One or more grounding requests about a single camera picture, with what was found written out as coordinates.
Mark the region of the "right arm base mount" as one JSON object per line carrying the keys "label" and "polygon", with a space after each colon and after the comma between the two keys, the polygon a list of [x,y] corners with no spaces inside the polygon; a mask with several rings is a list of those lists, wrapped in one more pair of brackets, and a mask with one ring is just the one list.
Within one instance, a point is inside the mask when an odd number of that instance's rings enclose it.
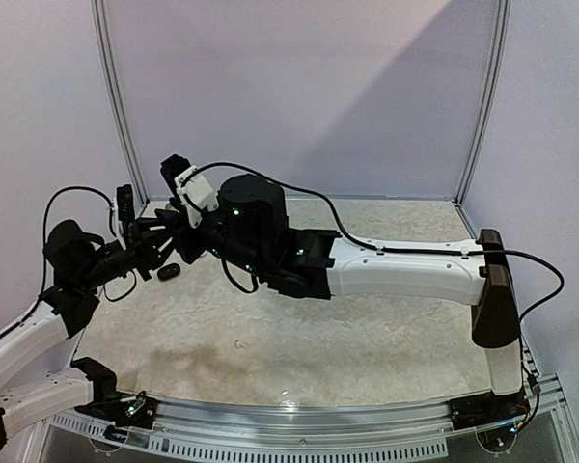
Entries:
{"label": "right arm base mount", "polygon": [[533,414],[523,386],[512,394],[496,395],[487,391],[453,398],[446,404],[455,431],[508,422],[521,416],[529,418]]}

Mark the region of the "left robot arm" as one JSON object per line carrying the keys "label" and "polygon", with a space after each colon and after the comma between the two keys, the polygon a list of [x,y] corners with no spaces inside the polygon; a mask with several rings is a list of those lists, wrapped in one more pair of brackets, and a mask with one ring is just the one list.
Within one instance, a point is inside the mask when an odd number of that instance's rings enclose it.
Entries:
{"label": "left robot arm", "polygon": [[0,332],[0,451],[23,428],[71,408],[118,426],[151,426],[154,402],[117,389],[116,374],[84,357],[27,385],[8,382],[42,353],[73,339],[91,322],[102,287],[129,272],[147,280],[172,252],[171,235],[156,219],[137,219],[107,242],[73,220],[56,225],[43,246],[54,271],[27,313]]}

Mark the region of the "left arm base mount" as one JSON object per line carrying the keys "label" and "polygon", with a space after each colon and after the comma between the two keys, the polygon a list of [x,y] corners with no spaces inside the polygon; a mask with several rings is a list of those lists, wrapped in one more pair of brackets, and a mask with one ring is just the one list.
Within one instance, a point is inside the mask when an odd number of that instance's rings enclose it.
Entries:
{"label": "left arm base mount", "polygon": [[80,414],[112,422],[116,427],[137,427],[151,430],[159,401],[146,391],[128,394],[117,389],[117,375],[100,362],[84,357],[70,366],[84,373],[93,386],[93,400],[76,406]]}

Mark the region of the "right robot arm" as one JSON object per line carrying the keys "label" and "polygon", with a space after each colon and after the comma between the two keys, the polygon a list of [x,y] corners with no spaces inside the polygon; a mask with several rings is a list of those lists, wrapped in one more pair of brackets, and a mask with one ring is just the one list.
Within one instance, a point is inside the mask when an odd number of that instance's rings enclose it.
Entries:
{"label": "right robot arm", "polygon": [[166,181],[187,220],[177,246],[187,262],[203,251],[297,299],[389,294],[449,300],[471,309],[473,343],[482,348],[491,391],[480,412],[499,421],[522,388],[520,327],[500,235],[479,240],[419,243],[351,236],[342,228],[289,226],[284,188],[247,174],[214,190],[201,169],[188,167]]}

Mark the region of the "black charging case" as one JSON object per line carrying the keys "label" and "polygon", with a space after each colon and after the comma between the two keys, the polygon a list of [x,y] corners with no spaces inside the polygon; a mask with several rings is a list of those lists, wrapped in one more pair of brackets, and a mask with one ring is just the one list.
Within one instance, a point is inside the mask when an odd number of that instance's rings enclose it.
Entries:
{"label": "black charging case", "polygon": [[166,282],[176,278],[181,272],[178,263],[170,263],[157,270],[157,278],[161,282]]}

